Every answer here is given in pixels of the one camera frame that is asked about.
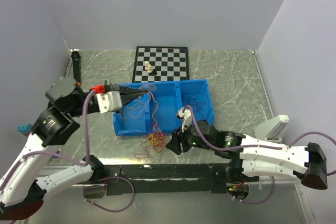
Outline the blue three-compartment plastic bin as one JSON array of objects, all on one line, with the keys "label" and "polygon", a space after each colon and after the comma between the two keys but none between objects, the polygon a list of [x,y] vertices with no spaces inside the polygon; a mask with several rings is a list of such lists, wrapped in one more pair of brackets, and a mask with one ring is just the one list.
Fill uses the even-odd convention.
[{"label": "blue three-compartment plastic bin", "polygon": [[154,83],[125,83],[124,86],[148,89],[147,93],[113,114],[117,136],[147,135],[157,125],[164,134],[181,126],[176,117],[179,109],[191,105],[196,119],[214,124],[215,115],[207,80],[184,80]]}]

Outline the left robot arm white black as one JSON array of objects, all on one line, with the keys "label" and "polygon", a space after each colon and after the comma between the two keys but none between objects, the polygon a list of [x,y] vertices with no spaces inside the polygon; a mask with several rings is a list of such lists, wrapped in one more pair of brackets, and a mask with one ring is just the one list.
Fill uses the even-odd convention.
[{"label": "left robot arm white black", "polygon": [[[148,93],[105,81],[84,92],[73,77],[56,81],[46,92],[49,100],[31,128],[27,142],[1,178],[1,220],[14,223],[36,213],[43,203],[72,185],[105,180],[104,165],[90,153],[88,114],[120,112],[124,105]],[[85,123],[86,155],[77,161],[58,154],[79,129],[75,117]]]}]

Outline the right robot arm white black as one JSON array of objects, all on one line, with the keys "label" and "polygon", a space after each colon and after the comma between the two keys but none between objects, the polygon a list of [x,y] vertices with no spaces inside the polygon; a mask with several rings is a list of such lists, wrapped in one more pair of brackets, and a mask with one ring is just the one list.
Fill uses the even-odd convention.
[{"label": "right robot arm white black", "polygon": [[273,176],[293,178],[318,190],[328,187],[327,158],[316,143],[289,147],[262,141],[232,131],[222,131],[204,120],[172,132],[166,148],[176,155],[191,148],[214,151],[230,161],[227,174],[234,182],[245,178]]}]

